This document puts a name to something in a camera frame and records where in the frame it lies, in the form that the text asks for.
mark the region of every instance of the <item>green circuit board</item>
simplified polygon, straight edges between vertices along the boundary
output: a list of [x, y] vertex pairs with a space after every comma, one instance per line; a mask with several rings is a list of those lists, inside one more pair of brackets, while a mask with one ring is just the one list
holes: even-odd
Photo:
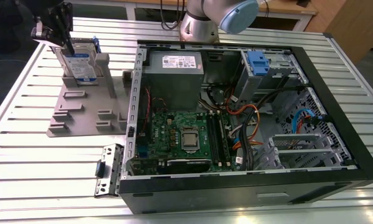
[[[229, 123], [229, 116], [221, 116], [224, 123]], [[169, 159], [209, 159], [212, 149], [206, 125], [206, 113], [200, 112], [156, 112], [152, 114], [148, 145], [138, 145], [138, 157], [145, 163], [152, 163], [144, 169], [144, 174], [156, 174], [154, 162]], [[182, 133], [197, 133], [198, 149], [182, 148]], [[236, 171], [233, 157], [226, 152], [228, 163], [212, 164], [208, 172]]]

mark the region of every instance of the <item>open computer tower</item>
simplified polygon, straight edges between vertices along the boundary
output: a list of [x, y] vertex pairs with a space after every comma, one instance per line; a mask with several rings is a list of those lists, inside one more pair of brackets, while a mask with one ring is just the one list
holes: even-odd
[[373, 158], [299, 47], [138, 41], [124, 146], [96, 196], [133, 213], [310, 203]]

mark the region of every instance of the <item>sticker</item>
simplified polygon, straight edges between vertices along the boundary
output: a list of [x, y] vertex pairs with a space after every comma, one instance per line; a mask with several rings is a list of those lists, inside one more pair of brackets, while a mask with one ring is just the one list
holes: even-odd
[[73, 76], [81, 82], [92, 82], [97, 79], [89, 60], [88, 54], [73, 54], [70, 57], [65, 57]]
[[309, 15], [314, 15], [314, 14], [315, 14], [315, 12], [301, 11], [301, 14], [309, 14]]
[[233, 102], [237, 102], [237, 97], [236, 97], [234, 95], [230, 95], [230, 100], [232, 100]]
[[162, 56], [162, 68], [196, 69], [193, 56]]
[[241, 164], [242, 163], [242, 157], [236, 157], [236, 163]]

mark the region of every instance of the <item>aluminum table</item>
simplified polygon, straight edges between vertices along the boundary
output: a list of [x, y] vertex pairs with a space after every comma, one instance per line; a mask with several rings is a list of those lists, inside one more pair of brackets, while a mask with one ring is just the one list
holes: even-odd
[[[133, 69], [136, 40], [178, 40], [157, 22], [74, 18], [73, 37], [97, 36], [113, 76]], [[248, 29], [222, 42], [303, 47], [373, 155], [373, 90], [337, 43], [318, 33]], [[323, 200], [232, 210], [134, 216], [124, 201], [94, 199], [101, 147], [124, 136], [49, 138], [62, 69], [40, 44], [0, 107], [0, 221], [85, 223], [373, 223], [373, 184]]]

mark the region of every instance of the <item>blue drive bay latch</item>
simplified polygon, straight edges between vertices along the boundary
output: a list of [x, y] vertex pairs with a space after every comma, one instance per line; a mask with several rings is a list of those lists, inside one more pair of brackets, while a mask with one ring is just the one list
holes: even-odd
[[269, 60], [265, 58], [262, 52], [248, 51], [248, 62], [254, 76], [265, 76], [267, 74]]

